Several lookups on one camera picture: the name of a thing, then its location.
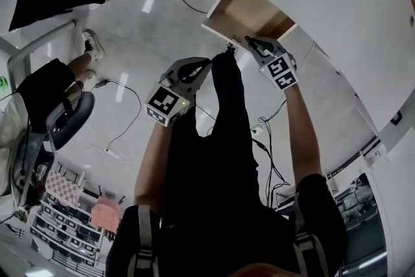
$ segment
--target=equipment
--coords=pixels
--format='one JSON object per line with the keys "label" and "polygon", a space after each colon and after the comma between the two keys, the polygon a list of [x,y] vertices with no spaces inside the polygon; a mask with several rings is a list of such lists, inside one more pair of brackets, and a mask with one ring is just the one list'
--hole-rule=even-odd
{"label": "equipment", "polygon": [[210,69],[208,58],[177,60],[153,87],[145,101],[146,113],[168,127],[196,104],[195,94]]}
{"label": "equipment", "polygon": [[245,37],[248,49],[259,65],[259,72],[275,87],[285,90],[298,83],[296,64],[291,54],[272,38]]}

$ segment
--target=black shorts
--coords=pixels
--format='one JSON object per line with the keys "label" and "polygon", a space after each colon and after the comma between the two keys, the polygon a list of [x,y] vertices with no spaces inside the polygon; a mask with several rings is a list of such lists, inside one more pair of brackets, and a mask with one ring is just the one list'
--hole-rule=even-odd
{"label": "black shorts", "polygon": [[17,88],[27,113],[32,131],[46,133],[47,116],[67,97],[75,81],[73,72],[59,59],[54,59],[29,75]]}

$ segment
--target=white floor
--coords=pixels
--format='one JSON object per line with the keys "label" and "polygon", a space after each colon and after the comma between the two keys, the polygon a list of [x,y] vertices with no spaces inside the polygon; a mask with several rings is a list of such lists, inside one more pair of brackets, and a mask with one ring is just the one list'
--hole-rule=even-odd
{"label": "white floor", "polygon": [[[187,0],[194,7],[208,11],[214,0]],[[106,50],[105,58],[93,68],[101,78],[120,80],[128,75],[126,85],[134,89],[144,102],[153,84],[177,59],[189,56],[213,58],[224,49],[224,41],[200,27],[203,14],[186,7],[180,0],[111,0],[93,12],[78,8],[73,14],[52,18],[22,29],[8,38],[17,46],[75,17],[80,21],[75,29],[42,47],[32,56],[32,66],[39,68],[51,58],[62,61],[82,54],[80,33],[87,27],[100,37]],[[372,136],[372,132],[354,109],[353,90],[343,77],[330,66],[325,56],[311,48],[313,41],[301,29],[296,29],[282,41],[297,59],[300,87],[316,129],[322,155],[322,167],[336,169],[357,152]],[[244,52],[237,55],[243,72],[246,107],[251,126],[260,116],[269,117],[279,105],[282,94],[261,77],[254,59]],[[132,201],[136,175],[150,136],[153,120],[142,112],[131,129],[112,146],[116,158],[104,150],[136,116],[139,103],[134,94],[124,90],[121,102],[115,96],[115,84],[94,90],[96,105],[81,131],[58,153],[57,160],[65,165],[85,169],[96,185],[126,195],[123,206]],[[211,76],[197,95],[198,105],[213,117],[218,102]],[[198,131],[205,136],[214,124],[198,110]],[[272,138],[276,166],[293,184],[286,108],[272,120]],[[268,145],[268,136],[258,139]],[[259,163],[261,196],[269,172],[269,159],[254,147]]]}

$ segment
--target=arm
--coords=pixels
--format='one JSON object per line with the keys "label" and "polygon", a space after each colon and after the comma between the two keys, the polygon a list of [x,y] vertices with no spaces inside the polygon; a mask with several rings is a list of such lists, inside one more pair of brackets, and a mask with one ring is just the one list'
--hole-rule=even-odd
{"label": "arm", "polygon": [[134,191],[134,204],[150,206],[158,215],[161,215],[163,206],[170,138],[171,128],[156,123],[141,162]]}
{"label": "arm", "polygon": [[292,168],[296,186],[308,175],[322,174],[320,151],[316,133],[309,112],[297,84],[285,90],[287,98],[288,120]]}

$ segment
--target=checkered board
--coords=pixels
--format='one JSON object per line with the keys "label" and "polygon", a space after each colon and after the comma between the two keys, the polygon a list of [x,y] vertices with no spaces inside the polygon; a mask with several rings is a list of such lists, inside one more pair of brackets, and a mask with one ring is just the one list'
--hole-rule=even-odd
{"label": "checkered board", "polygon": [[68,181],[59,173],[51,171],[46,179],[46,192],[56,197],[62,204],[79,207],[79,196],[81,189],[74,183]]}

